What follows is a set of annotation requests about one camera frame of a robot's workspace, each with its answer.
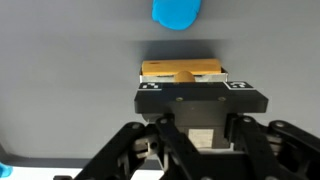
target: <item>wooden block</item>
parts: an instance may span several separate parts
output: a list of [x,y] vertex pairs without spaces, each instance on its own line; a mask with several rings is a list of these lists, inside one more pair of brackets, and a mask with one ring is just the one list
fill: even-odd
[[175,75],[180,71],[189,71],[193,75],[219,74],[221,65],[217,59],[158,60],[142,63],[144,76]]

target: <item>black metal bracket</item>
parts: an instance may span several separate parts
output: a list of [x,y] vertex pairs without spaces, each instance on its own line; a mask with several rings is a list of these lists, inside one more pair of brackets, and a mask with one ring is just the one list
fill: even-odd
[[126,124],[74,180],[128,180],[152,154],[164,170],[162,180],[320,179],[320,140],[285,121],[265,127],[252,117],[229,115],[231,154],[202,154],[173,121]]

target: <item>gray surface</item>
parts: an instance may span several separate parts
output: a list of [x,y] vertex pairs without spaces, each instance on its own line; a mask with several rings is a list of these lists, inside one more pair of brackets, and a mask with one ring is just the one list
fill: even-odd
[[320,136],[320,1],[203,0],[174,32],[151,0],[0,1],[0,142],[24,157],[88,158],[129,121],[143,59],[218,57],[270,98],[260,122]]

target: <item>blue object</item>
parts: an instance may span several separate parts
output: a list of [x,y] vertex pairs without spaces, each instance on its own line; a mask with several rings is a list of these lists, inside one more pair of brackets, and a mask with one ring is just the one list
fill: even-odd
[[13,168],[11,166],[0,163],[0,178],[9,177]]
[[153,0],[152,18],[173,30],[185,30],[196,20],[201,0]]

